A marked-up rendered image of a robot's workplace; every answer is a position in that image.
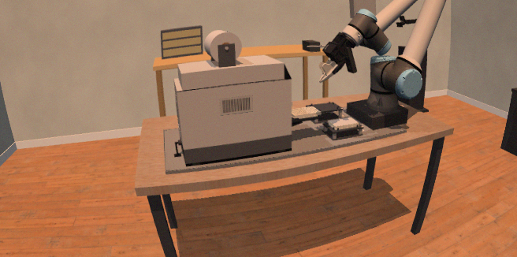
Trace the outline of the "beige cylinder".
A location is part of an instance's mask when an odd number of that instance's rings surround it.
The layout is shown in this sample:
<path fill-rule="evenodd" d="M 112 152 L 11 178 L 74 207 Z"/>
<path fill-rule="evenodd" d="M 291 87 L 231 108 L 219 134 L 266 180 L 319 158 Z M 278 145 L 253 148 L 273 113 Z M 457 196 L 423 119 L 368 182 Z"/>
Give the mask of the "beige cylinder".
<path fill-rule="evenodd" d="M 206 37 L 204 42 L 205 51 L 218 62 L 218 45 L 222 45 L 223 43 L 235 43 L 236 59 L 240 56 L 242 43 L 239 37 L 231 32 L 222 30 L 213 31 Z"/>

